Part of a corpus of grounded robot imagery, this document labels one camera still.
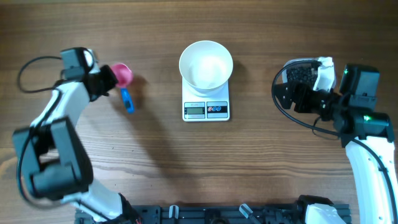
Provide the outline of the pink scoop blue handle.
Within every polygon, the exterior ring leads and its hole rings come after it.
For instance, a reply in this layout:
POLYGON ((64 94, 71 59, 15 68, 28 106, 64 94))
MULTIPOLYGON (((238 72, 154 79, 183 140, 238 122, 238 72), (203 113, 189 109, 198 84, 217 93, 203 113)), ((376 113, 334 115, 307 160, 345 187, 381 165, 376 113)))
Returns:
POLYGON ((116 86, 120 89, 121 98, 125 109, 129 114, 133 114, 135 111, 134 104, 127 87, 132 83, 134 75, 131 69, 123 63, 115 63, 111 66, 118 83, 116 86))

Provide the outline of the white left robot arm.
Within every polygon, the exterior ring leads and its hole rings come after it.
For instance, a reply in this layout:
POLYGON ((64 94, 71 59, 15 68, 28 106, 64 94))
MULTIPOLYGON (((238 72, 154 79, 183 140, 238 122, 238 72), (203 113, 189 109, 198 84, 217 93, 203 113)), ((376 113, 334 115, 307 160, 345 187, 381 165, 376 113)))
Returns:
POLYGON ((121 193, 94 178, 93 166, 75 126, 89 103, 108 95, 119 82, 109 65, 98 65, 91 49, 60 52, 60 79, 52 97, 28 127, 12 135, 16 182, 23 200, 41 210, 71 204, 93 223, 140 223, 142 218, 121 193))

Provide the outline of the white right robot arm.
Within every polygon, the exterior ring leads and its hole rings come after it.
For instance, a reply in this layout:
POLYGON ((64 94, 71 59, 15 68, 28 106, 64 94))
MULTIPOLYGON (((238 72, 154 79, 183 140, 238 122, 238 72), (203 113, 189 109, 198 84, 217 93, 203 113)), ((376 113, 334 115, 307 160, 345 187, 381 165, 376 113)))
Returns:
POLYGON ((395 136, 390 117, 376 107, 379 70, 345 66, 340 90, 330 58, 287 62, 275 75, 271 96, 291 121, 335 136, 351 164, 361 223, 397 223, 395 136))

